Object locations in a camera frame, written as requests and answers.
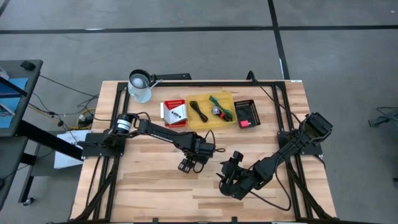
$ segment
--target white paper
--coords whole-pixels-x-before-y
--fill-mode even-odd
[[[76,147],[79,147],[80,149],[83,149],[81,146],[77,145],[77,141],[84,141],[86,139],[87,133],[90,133],[91,130],[79,130],[79,131],[71,131],[73,136],[69,131],[67,131],[65,134],[58,134],[57,137],[69,142],[70,144],[75,145]],[[55,160],[54,160],[54,169],[62,169],[66,167],[71,167],[71,166],[77,166],[83,164],[82,161],[74,159],[72,157],[66,156],[62,154],[61,152],[55,152]]]

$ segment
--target wooden tabletop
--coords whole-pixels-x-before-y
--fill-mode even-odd
[[[117,81],[103,82],[96,108],[95,116],[97,118],[111,118],[117,83]],[[310,112],[303,83],[286,81],[286,87],[291,110],[300,119],[303,119]],[[271,88],[264,87],[264,89],[272,94]],[[177,169],[184,155],[170,143],[150,136],[128,139],[119,165],[112,222],[151,222],[154,217],[159,218],[160,222],[230,222],[231,217],[237,217],[239,221],[247,222],[295,220],[293,209],[284,212],[262,202],[253,195],[236,200],[223,196],[218,190],[220,179],[216,172],[221,172],[220,162],[227,161],[234,151],[244,154],[242,164],[248,168],[258,159],[270,156],[279,149],[276,137],[279,129],[275,106],[259,87],[155,87],[152,89],[152,99],[147,103],[136,103],[131,98],[128,112],[146,111],[152,122],[164,125],[160,118],[161,102],[185,99],[188,95],[217,93],[222,90],[232,92],[234,101],[253,99],[261,125],[255,128],[240,129],[235,124],[228,128],[214,129],[216,146],[225,148],[226,152],[216,152],[200,174],[193,172],[184,174]],[[119,112],[122,110],[123,96],[124,94],[122,94]],[[92,130],[93,132],[102,132],[107,128],[109,128],[109,122],[96,120]],[[188,128],[175,130],[186,131]],[[204,136],[206,131],[198,132],[198,134]],[[84,161],[71,218],[78,216],[85,207],[96,160],[97,158],[94,157]],[[327,213],[335,216],[323,164],[314,156],[302,156],[302,160],[309,191]],[[98,166],[90,197],[94,196],[98,189],[101,164],[102,161]],[[289,189],[284,164],[279,166],[278,175],[285,187]],[[299,192],[301,214],[304,217],[302,196],[298,189],[297,192]],[[257,193],[282,207],[288,205],[287,197],[275,178]],[[100,218],[104,217],[107,199],[108,193],[106,192],[101,204]]]

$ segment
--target concrete floor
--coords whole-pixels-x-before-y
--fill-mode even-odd
[[[274,2],[280,26],[398,24],[396,1]],[[0,29],[233,25],[271,25],[267,2],[11,0],[0,17]],[[338,216],[396,223],[398,189],[392,183],[398,177],[396,127],[372,129],[367,120],[377,116],[377,106],[398,105],[398,30],[285,31],[281,35],[291,79],[303,80],[312,111],[321,112],[334,125],[322,146]],[[43,75],[92,94],[99,92],[103,80],[125,80],[135,68],[158,74],[190,72],[196,80],[240,79],[248,70],[261,79],[282,78],[273,31],[0,35],[0,60],[28,58],[44,61]],[[87,99],[43,79],[35,92],[58,113],[74,112],[75,105]],[[31,103],[39,105],[35,97]],[[24,119],[57,130],[32,110]],[[17,199],[26,172],[17,173],[0,223],[65,221],[80,168],[36,178],[30,196],[37,201],[23,207]]]

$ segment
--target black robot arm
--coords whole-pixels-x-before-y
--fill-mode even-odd
[[[142,119],[140,114],[147,115],[148,119]],[[130,132],[131,126],[136,130]],[[120,114],[108,135],[104,138],[102,146],[114,147],[125,138],[134,138],[138,135],[148,135],[157,139],[174,144],[185,154],[185,159],[180,163],[178,169],[189,173],[196,163],[205,165],[209,158],[213,157],[215,145],[206,142],[206,139],[195,132],[176,132],[161,127],[150,121],[147,113]]]
[[[287,136],[289,142],[270,157],[254,163],[251,168],[244,169],[239,165],[243,155],[235,151],[229,161],[222,162],[220,191],[222,194],[241,200],[252,189],[259,190],[272,180],[277,166],[287,158],[300,152],[309,144],[318,144],[331,133],[332,125],[319,113],[312,113],[300,123],[297,130]]]

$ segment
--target cable bundle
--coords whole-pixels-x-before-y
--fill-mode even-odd
[[[199,104],[198,104],[197,101],[190,101],[190,102],[189,102],[189,105],[191,105],[192,109],[194,109],[194,110],[199,114],[199,117],[200,117],[200,119],[201,119],[203,122],[207,122],[207,121],[209,120],[209,119],[207,118],[207,116],[206,116],[204,113],[202,113],[202,112],[200,111],[200,109],[199,109]]]

